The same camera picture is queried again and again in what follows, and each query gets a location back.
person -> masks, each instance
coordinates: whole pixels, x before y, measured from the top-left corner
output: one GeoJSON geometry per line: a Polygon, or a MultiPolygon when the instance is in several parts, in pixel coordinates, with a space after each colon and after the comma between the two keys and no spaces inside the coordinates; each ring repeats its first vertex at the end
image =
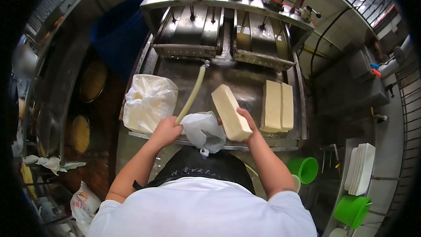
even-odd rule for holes
{"type": "Polygon", "coordinates": [[[244,141],[268,201],[255,196],[245,165],[226,151],[203,157],[184,147],[149,184],[158,152],[183,127],[161,120],[150,139],[123,167],[91,223],[88,237],[108,236],[317,236],[310,213],[295,192],[285,164],[266,144],[247,110],[253,131],[244,141]]]}

green bucket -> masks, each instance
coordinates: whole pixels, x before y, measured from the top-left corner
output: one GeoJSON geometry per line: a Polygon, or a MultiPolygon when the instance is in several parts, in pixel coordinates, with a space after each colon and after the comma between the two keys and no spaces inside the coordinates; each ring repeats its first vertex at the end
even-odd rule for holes
{"type": "Polygon", "coordinates": [[[291,174],[297,175],[301,183],[311,183],[317,176],[319,164],[313,157],[303,158],[297,157],[289,161],[287,165],[291,174]]]}
{"type": "Polygon", "coordinates": [[[356,229],[366,217],[370,209],[367,203],[370,202],[370,197],[345,195],[335,209],[334,218],[356,229]]]}

black cable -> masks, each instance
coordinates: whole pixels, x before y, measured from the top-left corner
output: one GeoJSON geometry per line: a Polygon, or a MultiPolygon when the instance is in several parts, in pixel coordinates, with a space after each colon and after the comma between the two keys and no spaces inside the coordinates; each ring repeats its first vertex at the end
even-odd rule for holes
{"type": "Polygon", "coordinates": [[[344,9],[341,13],[339,13],[339,15],[330,23],[330,25],[324,30],[324,32],[322,33],[322,35],[319,37],[319,40],[317,41],[316,47],[314,48],[313,51],[313,55],[312,55],[312,60],[310,62],[310,76],[313,75],[313,61],[314,61],[314,57],[316,55],[316,51],[319,47],[320,41],[323,39],[323,36],[328,32],[328,30],[333,26],[333,24],[348,10],[350,10],[351,7],[347,7],[346,9],[344,9]]]}
{"type": "Polygon", "coordinates": [[[301,50],[300,50],[300,53],[298,54],[298,57],[300,57],[300,55],[303,52],[303,50],[304,50],[304,45],[301,47],[301,50]]]}

tofu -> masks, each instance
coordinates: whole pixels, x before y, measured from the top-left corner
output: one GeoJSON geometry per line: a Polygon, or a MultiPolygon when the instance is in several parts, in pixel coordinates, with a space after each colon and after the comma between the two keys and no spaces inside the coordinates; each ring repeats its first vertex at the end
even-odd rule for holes
{"type": "Polygon", "coordinates": [[[281,98],[281,84],[266,81],[263,87],[263,111],[260,130],[268,133],[277,133],[282,131],[281,98]]]}
{"type": "Polygon", "coordinates": [[[231,141],[247,139],[253,132],[245,117],[237,113],[239,106],[231,89],[221,84],[211,95],[228,139],[231,141]]]}
{"type": "Polygon", "coordinates": [[[294,102],[292,86],[281,84],[281,131],[288,132],[294,128],[294,102]]]}

white plastic bag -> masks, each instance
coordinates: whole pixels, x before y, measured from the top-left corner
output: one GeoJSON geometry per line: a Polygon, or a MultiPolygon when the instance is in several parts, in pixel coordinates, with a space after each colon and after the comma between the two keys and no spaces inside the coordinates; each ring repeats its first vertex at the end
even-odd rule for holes
{"type": "Polygon", "coordinates": [[[180,124],[184,127],[182,134],[185,134],[195,147],[206,149],[208,153],[214,154],[221,150],[227,139],[224,129],[218,125],[212,111],[188,114],[180,124]]]}
{"type": "Polygon", "coordinates": [[[100,205],[101,201],[98,196],[87,187],[85,182],[81,181],[79,190],[73,194],[70,200],[73,218],[78,222],[90,224],[100,205]]]}
{"type": "Polygon", "coordinates": [[[178,87],[170,79],[150,74],[134,75],[125,96],[124,126],[152,134],[160,120],[173,115],[177,96],[178,87]]]}

